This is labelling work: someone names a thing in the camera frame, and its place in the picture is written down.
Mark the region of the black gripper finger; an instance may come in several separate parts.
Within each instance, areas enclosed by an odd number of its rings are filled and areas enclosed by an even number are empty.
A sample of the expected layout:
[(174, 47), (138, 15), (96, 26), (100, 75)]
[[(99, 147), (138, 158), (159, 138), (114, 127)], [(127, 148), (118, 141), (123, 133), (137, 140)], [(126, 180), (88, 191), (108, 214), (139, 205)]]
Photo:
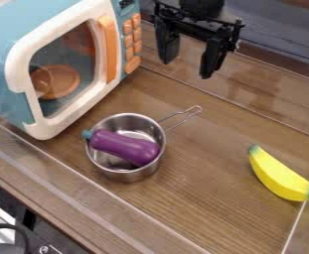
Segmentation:
[(154, 19), (155, 41), (158, 56), (163, 64), (169, 64), (178, 55), (181, 47), (181, 36), (175, 26), (161, 17)]
[(212, 77), (220, 70), (228, 56), (228, 41), (220, 37), (212, 37), (206, 42), (206, 49), (201, 58), (199, 75), (202, 79)]

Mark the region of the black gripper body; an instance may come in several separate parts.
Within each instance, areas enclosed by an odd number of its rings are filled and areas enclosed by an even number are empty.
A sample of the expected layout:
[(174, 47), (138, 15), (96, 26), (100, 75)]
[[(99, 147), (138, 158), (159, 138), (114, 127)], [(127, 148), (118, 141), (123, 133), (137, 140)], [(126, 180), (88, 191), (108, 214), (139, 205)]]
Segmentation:
[(201, 41), (220, 36), (228, 50), (237, 50), (242, 18), (226, 10), (225, 0), (154, 0), (153, 21), (157, 17), (171, 22), (175, 31)]

